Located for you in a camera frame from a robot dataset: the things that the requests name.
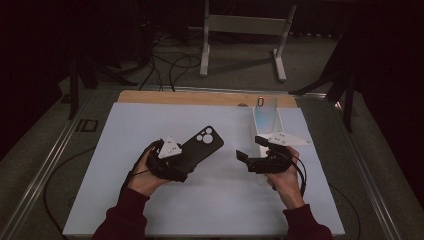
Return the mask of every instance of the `black phone case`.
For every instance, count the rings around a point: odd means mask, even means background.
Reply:
[[[172,167],[186,173],[193,172],[197,164],[223,145],[224,140],[215,129],[207,126],[181,146],[182,153]]]

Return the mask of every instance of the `hand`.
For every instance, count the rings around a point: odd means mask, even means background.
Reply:
[[[169,180],[161,179],[153,175],[146,166],[147,156],[151,154],[152,149],[149,149],[144,154],[140,163],[136,167],[134,175],[128,183],[128,187],[143,194],[144,196],[150,197],[153,192],[162,184],[169,182]]]
[[[292,158],[292,161],[297,163],[296,157],[299,157],[299,153],[292,147],[287,148],[291,154],[295,156]],[[295,209],[305,205],[302,195],[300,194],[296,168],[290,166],[285,172],[275,174],[267,173],[265,175],[268,177],[268,183],[276,188],[287,209]]]

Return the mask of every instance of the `gray carpet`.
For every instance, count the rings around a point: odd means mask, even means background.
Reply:
[[[276,79],[273,60],[270,58],[270,52],[277,43],[278,39],[272,38],[261,43],[224,44],[212,41],[209,75],[202,78],[199,76],[199,67],[192,68],[177,81],[176,89],[195,87],[241,91],[296,90],[318,79],[337,44],[334,40],[319,37],[290,37],[283,52],[288,80],[286,83],[281,83]],[[181,51],[200,57],[201,41],[195,38],[188,45],[184,45],[174,39],[166,38],[155,51],[157,56],[171,62],[181,57],[181,54],[159,52]],[[158,89],[159,81],[168,82],[168,71],[171,67],[159,59],[156,59],[155,63],[159,72],[155,72],[148,82],[151,89]],[[178,64],[189,64],[189,62],[184,60]],[[183,69],[175,68],[173,79],[182,71]],[[145,69],[129,76],[129,79],[140,83],[148,72],[148,69]],[[65,79],[61,83],[65,93],[69,91],[67,85],[68,80]],[[81,89],[81,96],[87,93],[89,98],[79,118],[98,120],[99,128],[95,132],[73,132],[58,164],[96,145],[111,105],[122,89],[126,88],[105,77],[101,77],[98,90]],[[329,85],[326,85],[316,89],[315,92],[325,93],[328,89]],[[400,238],[424,239],[424,230],[421,226],[424,223],[423,211],[413,197],[360,94],[356,94],[354,101],[352,135],[346,134],[337,119],[340,116],[331,104],[308,98],[298,99],[297,102],[308,121],[327,180],[335,187],[332,189],[333,196],[346,230],[346,235],[337,236],[335,239],[356,239],[359,228],[361,228],[360,239],[386,239],[374,203],[364,188],[360,171],[357,170],[355,153],[346,141],[347,138],[352,138],[357,143]],[[66,104],[60,102],[55,104],[0,162],[0,226],[5,226],[23,197],[26,187],[54,146],[57,136],[66,124],[69,124],[68,110],[69,106]],[[64,163],[49,182],[48,205],[62,227],[92,154],[93,151],[88,151]],[[30,206],[30,209],[16,239],[60,239],[46,214],[41,197],[34,206]],[[354,209],[359,214],[359,221]]]

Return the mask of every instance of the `white board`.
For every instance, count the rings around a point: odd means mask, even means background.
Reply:
[[[311,139],[298,108],[279,109],[284,131]],[[201,162],[185,183],[161,186],[147,202],[151,236],[275,236],[287,232],[285,206],[277,192],[259,185],[235,151],[252,153],[251,108],[115,103],[64,228],[90,235],[115,206],[129,170],[151,142],[171,135],[184,143],[207,125],[224,146]],[[305,201],[321,224],[344,234],[315,147],[299,146],[307,169]]]

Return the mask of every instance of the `maroon sleeve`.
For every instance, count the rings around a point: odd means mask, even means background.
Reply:
[[[309,204],[303,207],[284,210],[289,230],[287,231],[287,240],[327,240],[333,239],[328,227],[317,223],[311,212]]]
[[[145,239],[144,229],[147,219],[143,215],[143,210],[149,199],[149,197],[126,188],[118,204],[107,211],[105,221],[97,228],[92,239]]]

